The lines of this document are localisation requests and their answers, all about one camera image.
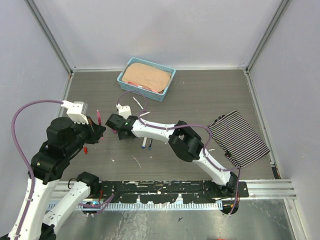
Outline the red gel pen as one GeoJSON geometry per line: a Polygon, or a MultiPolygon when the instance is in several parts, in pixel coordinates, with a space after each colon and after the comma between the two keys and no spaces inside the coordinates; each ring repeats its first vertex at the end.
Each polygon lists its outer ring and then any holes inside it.
{"type": "Polygon", "coordinates": [[[101,126],[102,125],[102,119],[101,119],[100,111],[98,109],[96,110],[96,116],[97,116],[98,124],[101,126]]]}

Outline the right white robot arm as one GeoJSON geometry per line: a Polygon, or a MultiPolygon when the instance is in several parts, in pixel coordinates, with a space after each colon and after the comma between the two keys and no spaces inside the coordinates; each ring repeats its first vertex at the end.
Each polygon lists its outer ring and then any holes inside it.
{"type": "Polygon", "coordinates": [[[195,163],[219,186],[225,197],[232,197],[238,191],[238,176],[233,170],[223,167],[207,150],[199,134],[192,129],[193,124],[180,120],[176,124],[163,124],[130,115],[124,118],[111,114],[106,125],[118,133],[120,140],[149,138],[170,145],[175,155],[182,161],[195,163]]]}

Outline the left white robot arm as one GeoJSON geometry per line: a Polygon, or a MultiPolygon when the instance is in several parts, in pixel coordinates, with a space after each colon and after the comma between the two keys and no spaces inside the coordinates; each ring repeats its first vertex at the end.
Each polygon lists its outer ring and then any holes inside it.
{"type": "Polygon", "coordinates": [[[47,211],[52,193],[70,161],[85,144],[97,144],[106,127],[74,123],[68,117],[54,119],[46,130],[45,141],[31,159],[25,200],[12,230],[3,240],[54,240],[72,211],[87,197],[100,194],[99,178],[82,172],[69,192],[50,211],[47,211]]]}

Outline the blue gel pen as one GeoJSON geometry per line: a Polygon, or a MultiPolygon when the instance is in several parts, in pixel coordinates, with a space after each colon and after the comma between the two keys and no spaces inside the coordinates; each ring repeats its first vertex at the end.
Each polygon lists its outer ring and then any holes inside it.
{"type": "Polygon", "coordinates": [[[152,149],[152,143],[153,143],[153,139],[151,138],[150,141],[149,141],[148,150],[152,149]]]}

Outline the white marker blue print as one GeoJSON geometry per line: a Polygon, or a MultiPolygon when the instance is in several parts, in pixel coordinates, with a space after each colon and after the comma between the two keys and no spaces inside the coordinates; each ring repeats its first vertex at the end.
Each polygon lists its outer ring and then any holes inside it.
{"type": "Polygon", "coordinates": [[[143,138],[142,146],[141,146],[143,149],[146,147],[147,139],[148,139],[147,137],[144,137],[144,138],[143,138]]]}

